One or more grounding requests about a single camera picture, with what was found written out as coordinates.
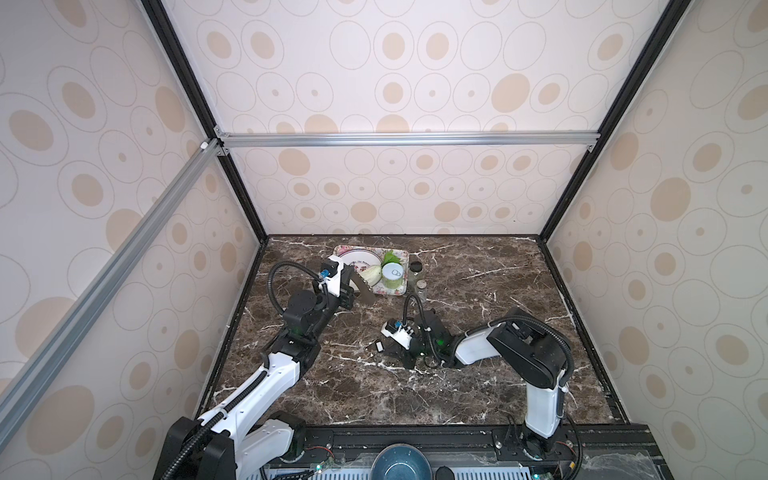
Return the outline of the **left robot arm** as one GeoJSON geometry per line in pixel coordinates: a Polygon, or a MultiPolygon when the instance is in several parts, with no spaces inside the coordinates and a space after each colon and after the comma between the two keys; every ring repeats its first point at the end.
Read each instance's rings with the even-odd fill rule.
{"type": "Polygon", "coordinates": [[[279,261],[269,271],[266,286],[282,327],[267,344],[259,367],[221,403],[171,426],[154,478],[256,479],[272,460],[302,456],[303,420],[284,413],[262,417],[313,366],[322,332],[337,311],[352,309],[356,294],[369,287],[353,265],[336,255],[324,260],[319,271],[279,261]],[[285,268],[307,274],[312,287],[292,294],[282,305],[273,282],[285,268]]]}

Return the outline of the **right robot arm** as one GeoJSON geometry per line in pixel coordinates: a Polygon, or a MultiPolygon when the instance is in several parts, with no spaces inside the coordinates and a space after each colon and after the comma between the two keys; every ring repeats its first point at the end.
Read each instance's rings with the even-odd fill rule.
{"type": "Polygon", "coordinates": [[[432,367],[459,369],[502,358],[526,383],[525,428],[536,440],[552,438],[564,417],[564,397],[575,370],[569,340],[558,330],[515,308],[473,330],[452,334],[435,310],[392,319],[381,328],[376,350],[413,369],[421,359],[432,367]]]}

